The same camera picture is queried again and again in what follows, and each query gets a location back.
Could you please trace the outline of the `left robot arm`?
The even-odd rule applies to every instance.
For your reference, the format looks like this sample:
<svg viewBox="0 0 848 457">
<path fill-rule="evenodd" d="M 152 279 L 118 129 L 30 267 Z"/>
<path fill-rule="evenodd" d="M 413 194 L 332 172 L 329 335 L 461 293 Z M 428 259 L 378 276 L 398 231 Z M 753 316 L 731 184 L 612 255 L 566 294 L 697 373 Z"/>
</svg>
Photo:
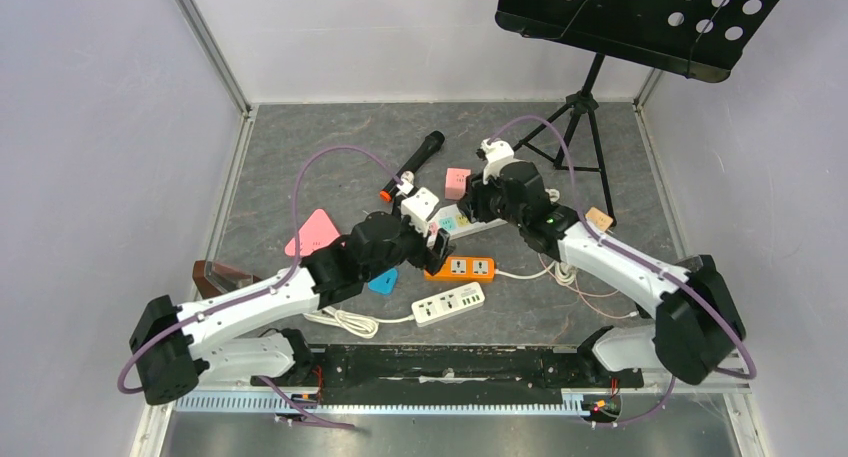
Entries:
<svg viewBox="0 0 848 457">
<path fill-rule="evenodd" d="M 246 333 L 357 296 L 404 262 L 434 273 L 453 249 L 446 230 L 430 232 L 409 216 L 378 211 L 295 265 L 247 287 L 180 305 L 168 295 L 154 298 L 131 334 L 132 356 L 119 373 L 118 388 L 131 393 L 125 384 L 131 369 L 139 376 L 135 390 L 149 405 L 173 402 L 215 374 L 280 376 L 290 385 L 304 384 L 314 370 L 305 343 L 291 342 L 290 333 L 267 341 Z"/>
</svg>

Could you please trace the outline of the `blue plug adapter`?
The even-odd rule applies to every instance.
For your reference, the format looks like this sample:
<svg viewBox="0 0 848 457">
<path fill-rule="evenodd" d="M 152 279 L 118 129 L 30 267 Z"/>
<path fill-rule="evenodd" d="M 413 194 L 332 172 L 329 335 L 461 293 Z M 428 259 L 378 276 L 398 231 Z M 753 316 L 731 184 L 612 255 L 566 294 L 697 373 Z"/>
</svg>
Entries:
<svg viewBox="0 0 848 457">
<path fill-rule="evenodd" d="M 399 272 L 396 268 L 391 268 L 386 272 L 380 274 L 371 280 L 367 287 L 372 291 L 380 295 L 388 296 L 390 295 L 395 286 L 397 284 L 397 280 L 399 277 Z"/>
</svg>

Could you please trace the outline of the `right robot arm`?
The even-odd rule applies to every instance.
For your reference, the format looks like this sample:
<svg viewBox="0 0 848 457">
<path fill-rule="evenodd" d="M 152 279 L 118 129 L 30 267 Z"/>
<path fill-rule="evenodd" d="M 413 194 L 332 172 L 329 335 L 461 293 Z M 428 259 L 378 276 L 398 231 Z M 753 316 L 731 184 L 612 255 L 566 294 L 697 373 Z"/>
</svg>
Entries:
<svg viewBox="0 0 848 457">
<path fill-rule="evenodd" d="M 599 330 L 581 346 L 580 377 L 602 385 L 617 372 L 660 368 L 691 385 L 713 372 L 753 379 L 746 330 L 709 255 L 691 270 L 654 259 L 601 232 L 576 210 L 551 201 L 534 164 L 513 160 L 472 175 L 459 202 L 473 222 L 502 219 L 533 251 L 585 271 L 630 298 L 652 320 Z"/>
</svg>

